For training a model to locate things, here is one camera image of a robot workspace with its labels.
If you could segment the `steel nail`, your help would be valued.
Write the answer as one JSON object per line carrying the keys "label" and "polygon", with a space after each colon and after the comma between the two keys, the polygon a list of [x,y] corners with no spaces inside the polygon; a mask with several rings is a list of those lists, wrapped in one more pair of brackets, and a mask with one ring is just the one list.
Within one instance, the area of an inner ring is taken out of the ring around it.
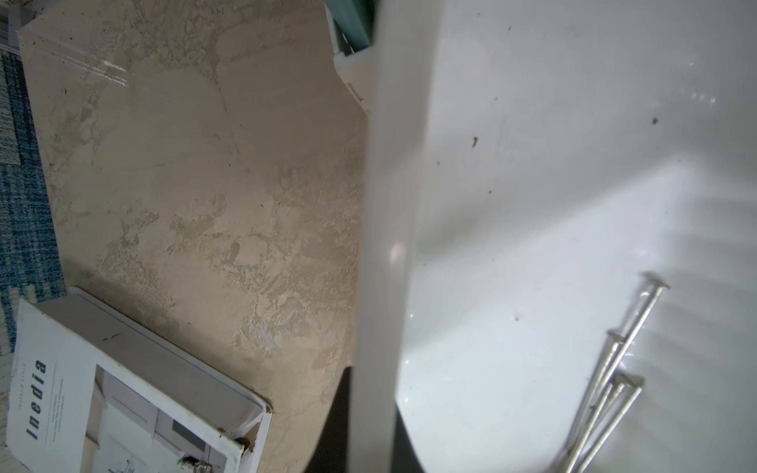
{"label": "steel nail", "polygon": [[622,368],[624,359],[627,358],[630,349],[644,328],[654,307],[658,304],[660,297],[668,289],[668,284],[662,281],[662,279],[656,277],[654,274],[647,274],[638,293],[636,302],[632,305],[630,313],[628,313],[625,321],[619,328],[611,330],[619,333],[625,339],[625,347],[621,351],[620,363],[615,374],[626,372]]}
{"label": "steel nail", "polygon": [[599,390],[589,404],[589,418],[583,421],[578,436],[568,450],[563,472],[587,472],[601,449],[639,398],[644,378],[621,372]]}
{"label": "steel nail", "polygon": [[615,331],[607,333],[597,366],[569,431],[567,441],[557,458],[554,472],[573,472],[591,431],[595,428],[613,387],[610,380],[620,363],[625,339]]}

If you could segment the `white plastic storage box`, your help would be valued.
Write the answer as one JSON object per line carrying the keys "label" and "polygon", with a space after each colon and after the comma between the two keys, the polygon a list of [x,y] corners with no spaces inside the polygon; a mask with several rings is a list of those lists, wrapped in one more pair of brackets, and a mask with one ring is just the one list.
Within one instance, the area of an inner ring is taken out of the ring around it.
{"label": "white plastic storage box", "polygon": [[756,468],[756,5],[384,1],[352,472],[555,468],[607,332],[668,284],[595,472]]}

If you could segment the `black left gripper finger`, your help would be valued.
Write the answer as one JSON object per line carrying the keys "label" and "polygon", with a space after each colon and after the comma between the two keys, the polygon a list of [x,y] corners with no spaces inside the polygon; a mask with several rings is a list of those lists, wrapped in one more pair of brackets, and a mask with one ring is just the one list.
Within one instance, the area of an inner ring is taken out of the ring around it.
{"label": "black left gripper finger", "polygon": [[347,471],[351,378],[352,368],[346,367],[305,473]]}

